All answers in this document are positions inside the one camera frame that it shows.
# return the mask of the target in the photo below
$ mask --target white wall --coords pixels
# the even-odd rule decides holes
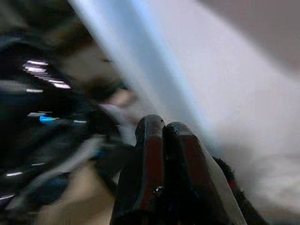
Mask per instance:
[[[137,4],[158,26],[209,121],[214,147],[250,200],[273,219],[299,214],[300,2]]]

